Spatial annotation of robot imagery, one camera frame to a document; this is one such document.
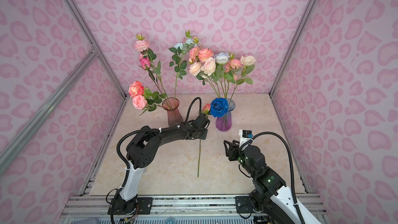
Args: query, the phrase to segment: cream rose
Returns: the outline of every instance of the cream rose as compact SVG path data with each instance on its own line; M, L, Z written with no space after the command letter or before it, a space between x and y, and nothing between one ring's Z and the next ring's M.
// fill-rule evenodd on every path
M242 57L240 58L240 63L241 63L243 66L250 66L250 65L253 65L254 62L256 62L256 59L255 59L253 56L242 56Z
M214 58L208 58L205 64L202 66L201 70L208 76L211 76L211 74L216 71L216 61L214 60Z
M200 62L195 62L189 67L189 73L192 74L193 76L197 76L201 71L201 67L202 65Z

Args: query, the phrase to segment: marble tabletop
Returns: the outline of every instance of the marble tabletop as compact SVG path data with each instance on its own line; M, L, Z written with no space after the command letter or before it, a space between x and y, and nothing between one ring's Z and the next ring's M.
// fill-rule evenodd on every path
M180 94L179 110L185 119L191 101L200 96L202 105L210 103L215 94ZM201 141L199 177L197 177L199 140L178 140L159 147L153 162L146 167L138 186L140 195L199 195L199 194L246 194L254 189L250 178L241 174L238 162L230 162L225 156L224 140L239 140L239 129L251 130L253 134L271 131L284 137L275 110L268 94L235 94L236 104L232 111L232 128L221 132L215 126L213 116L208 127L206 140ZM198 102L191 110L190 119L197 116ZM121 120L114 133L90 195L106 195L118 188L125 176L126 166L116 153L116 144L125 134L148 125L151 128L167 127L167 113L163 109L146 112L139 116L140 110L127 102ZM126 155L127 139L121 146ZM274 136L264 135L256 138L253 145L258 146L266 158L266 163L276 171L290 186L290 169L286 148ZM304 187L294 164L295 188L304 193Z

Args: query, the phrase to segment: wallpaper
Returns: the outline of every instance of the wallpaper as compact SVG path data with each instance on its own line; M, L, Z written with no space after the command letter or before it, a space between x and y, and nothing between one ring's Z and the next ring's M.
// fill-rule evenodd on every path
M135 80L153 82L138 67L133 46L141 32L162 61L166 90L174 92L172 52L186 30L218 52L252 54L257 58L253 85L240 92L269 92L290 39L308 0L75 0L104 54L125 88ZM179 93L212 92L191 75L179 80Z
M398 0L320 0L276 103L333 223L398 223Z
M68 197L79 192L120 102L94 60L0 177L1 223L56 223Z
M62 0L0 0L0 154L84 58Z

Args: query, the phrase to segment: glass vase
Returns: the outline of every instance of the glass vase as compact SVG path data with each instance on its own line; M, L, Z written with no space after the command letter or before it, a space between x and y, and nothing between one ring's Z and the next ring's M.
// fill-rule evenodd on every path
M235 109L235 102L231 99L226 99L228 102L228 112L222 117L217 117L216 127L222 132L226 132L232 127L232 111Z
M169 127L175 127L183 122L178 106L180 102L176 98L167 98L163 101L162 107L167 111L167 122Z

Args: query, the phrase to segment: vase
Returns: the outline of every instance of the vase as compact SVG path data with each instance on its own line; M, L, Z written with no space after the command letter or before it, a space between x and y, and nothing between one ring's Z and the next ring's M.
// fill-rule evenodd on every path
M235 102L231 99L226 99L228 102L228 112L222 117L217 117L216 127L222 132L226 132L232 127L232 111L235 109Z
M163 101L162 107L167 111L167 122L169 127L175 127L183 122L178 106L180 102L176 98L167 98Z

